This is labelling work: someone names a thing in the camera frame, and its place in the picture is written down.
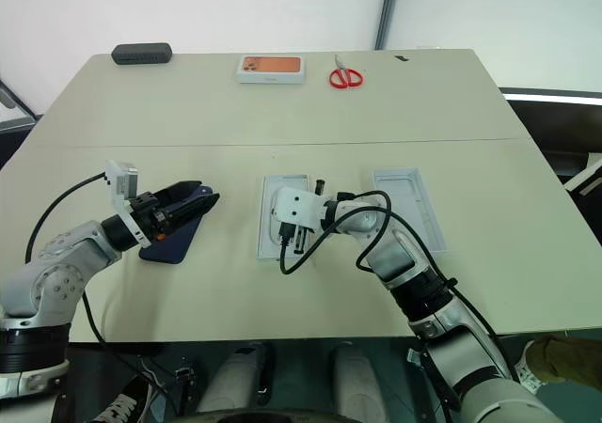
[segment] white wall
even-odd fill
[[[118,43],[175,53],[367,50],[382,0],[0,0],[0,79],[43,113]]]
[[[602,0],[397,0],[388,48],[474,49],[499,86],[602,91]]]

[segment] robotic arm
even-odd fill
[[[284,267],[286,246],[292,242],[295,253],[302,253],[306,230],[320,234],[334,227],[334,232],[354,237],[363,249],[380,237],[365,259],[423,342],[420,363],[437,395],[461,411],[463,421],[559,421],[533,394],[512,381],[498,347],[459,299],[453,284],[430,261],[420,238],[390,208],[362,195],[339,193],[332,198],[281,188],[272,214],[281,223],[280,265],[285,274],[310,254],[312,247],[291,270]],[[387,214],[393,222],[383,229]]]
[[[200,181],[137,196],[137,171],[131,164],[108,162],[104,178],[117,214],[58,235],[0,290],[0,400],[58,390],[69,368],[65,350],[71,321],[91,277],[138,243],[162,241],[219,198],[188,198]],[[36,408],[31,402],[27,407]]]

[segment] sneaker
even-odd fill
[[[140,423],[151,405],[151,394],[151,385],[136,376],[90,423]]]
[[[533,372],[529,369],[529,366],[527,365],[526,353],[527,349],[532,343],[533,341],[530,341],[525,345],[525,348],[523,349],[523,354],[520,356],[518,362],[516,362],[515,370],[516,374],[518,375],[518,379],[520,380],[520,384],[527,390],[529,390],[533,395],[535,395],[537,394],[537,390],[539,390],[539,387],[541,387],[542,385],[546,385],[547,383],[544,383],[543,381],[537,379],[537,376],[533,374]]]

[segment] black speaker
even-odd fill
[[[120,44],[111,56],[120,65],[167,63],[171,58],[171,47],[166,42]]]

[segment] white plastic tray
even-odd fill
[[[375,189],[390,196],[393,211],[416,230],[431,252],[447,250],[443,232],[416,167],[374,170],[372,183]]]

